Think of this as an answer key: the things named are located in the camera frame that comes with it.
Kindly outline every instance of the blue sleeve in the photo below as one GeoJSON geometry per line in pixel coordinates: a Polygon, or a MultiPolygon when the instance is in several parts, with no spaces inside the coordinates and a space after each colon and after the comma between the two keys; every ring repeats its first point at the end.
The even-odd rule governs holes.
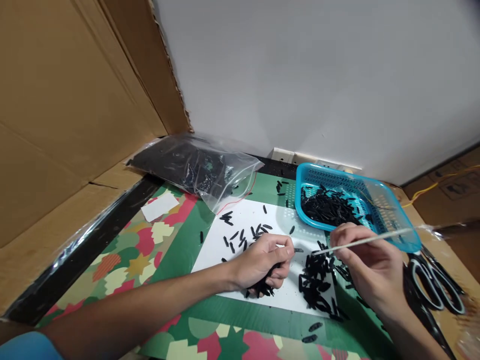
{"type": "Polygon", "coordinates": [[[0,346],[0,359],[64,360],[48,337],[40,332],[27,332],[0,346]]]}

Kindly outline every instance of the yellow wire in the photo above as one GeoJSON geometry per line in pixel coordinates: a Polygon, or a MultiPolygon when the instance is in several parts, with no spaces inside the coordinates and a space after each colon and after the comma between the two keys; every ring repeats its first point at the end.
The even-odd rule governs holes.
{"type": "Polygon", "coordinates": [[[448,178],[451,178],[451,177],[454,177],[454,176],[457,176],[457,175],[460,175],[460,174],[463,174],[463,173],[467,173],[469,171],[473,171],[475,170],[476,168],[480,168],[480,164],[477,164],[477,165],[472,165],[472,166],[469,166],[467,168],[464,168],[462,169],[461,171],[459,172],[454,172],[454,173],[450,173],[450,174],[447,174],[447,175],[444,175],[442,176],[437,182],[433,183],[432,185],[430,185],[429,187],[423,189],[423,190],[419,190],[417,191],[416,193],[413,194],[413,196],[411,197],[411,200],[409,203],[405,204],[402,206],[402,208],[406,208],[410,205],[412,205],[414,203],[415,200],[417,200],[419,198],[420,195],[423,195],[425,194],[426,192],[432,190],[433,188],[437,187],[442,181],[448,179],[448,178]]]}

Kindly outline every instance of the blue basket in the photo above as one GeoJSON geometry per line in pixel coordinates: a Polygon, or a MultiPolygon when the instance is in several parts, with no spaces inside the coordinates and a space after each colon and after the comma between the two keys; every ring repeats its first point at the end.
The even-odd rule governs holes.
{"type": "MultiPolygon", "coordinates": [[[[355,215],[363,218],[360,222],[377,234],[404,228],[413,228],[412,223],[397,201],[394,193],[383,183],[368,177],[333,170],[312,163],[303,163],[296,170],[295,208],[300,219],[310,226],[331,232],[335,226],[314,221],[309,218],[301,206],[302,188],[306,196],[312,196],[323,185],[328,190],[342,191],[355,210],[355,215]],[[373,224],[365,219],[371,214],[373,224]]],[[[386,239],[401,251],[415,253],[420,251],[422,243],[416,231],[386,239]]]]}

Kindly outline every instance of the right hand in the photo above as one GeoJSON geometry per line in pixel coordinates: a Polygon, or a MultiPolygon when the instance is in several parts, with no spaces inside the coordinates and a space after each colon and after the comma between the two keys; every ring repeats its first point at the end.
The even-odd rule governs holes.
{"type": "MultiPolygon", "coordinates": [[[[330,234],[336,247],[376,234],[365,226],[344,223],[330,234]]],[[[408,309],[403,286],[402,253],[383,239],[336,250],[335,256],[350,270],[355,288],[379,317],[392,319],[408,309]]]]}

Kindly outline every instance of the finger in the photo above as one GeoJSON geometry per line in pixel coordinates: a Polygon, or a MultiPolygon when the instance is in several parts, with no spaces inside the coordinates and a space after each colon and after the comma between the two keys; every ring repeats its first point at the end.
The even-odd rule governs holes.
{"type": "Polygon", "coordinates": [[[270,285],[274,289],[280,289],[282,287],[282,284],[284,283],[284,280],[267,277],[265,283],[267,285],[270,285]]]}
{"type": "Polygon", "coordinates": [[[276,268],[271,272],[271,277],[273,279],[285,279],[289,275],[290,263],[287,265],[288,266],[287,268],[283,266],[285,264],[286,262],[283,263],[281,267],[276,268]]]}
{"type": "Polygon", "coordinates": [[[374,240],[366,245],[370,245],[373,248],[379,249],[384,254],[388,255],[391,259],[401,259],[402,252],[393,244],[384,239],[374,240]]]}
{"type": "Polygon", "coordinates": [[[335,251],[335,256],[348,266],[350,271],[358,273],[360,276],[367,278],[371,271],[367,265],[348,248],[341,248],[335,251]]]}
{"type": "Polygon", "coordinates": [[[292,238],[288,235],[277,235],[272,233],[263,234],[258,241],[264,241],[268,243],[269,250],[272,251],[277,245],[294,247],[292,238]]]}
{"type": "Polygon", "coordinates": [[[335,230],[333,230],[330,233],[330,246],[335,247],[338,246],[338,241],[340,238],[340,235],[342,234],[342,231],[348,228],[353,228],[356,227],[353,222],[347,222],[347,223],[342,223],[340,224],[335,230]]]}
{"type": "Polygon", "coordinates": [[[275,250],[270,251],[268,254],[266,254],[266,258],[268,259],[271,267],[277,263],[290,261],[293,256],[293,246],[277,247],[275,250]]]}
{"type": "MultiPolygon", "coordinates": [[[[257,296],[257,292],[256,292],[254,289],[248,289],[247,291],[248,291],[250,294],[252,294],[253,296],[255,296],[255,297],[257,296]]],[[[263,292],[260,292],[260,296],[259,296],[259,297],[260,297],[260,298],[263,298],[263,296],[264,296],[263,292]]]]}
{"type": "Polygon", "coordinates": [[[338,236],[335,246],[350,244],[356,240],[374,237],[377,234],[365,226],[355,226],[344,228],[338,236]]]}

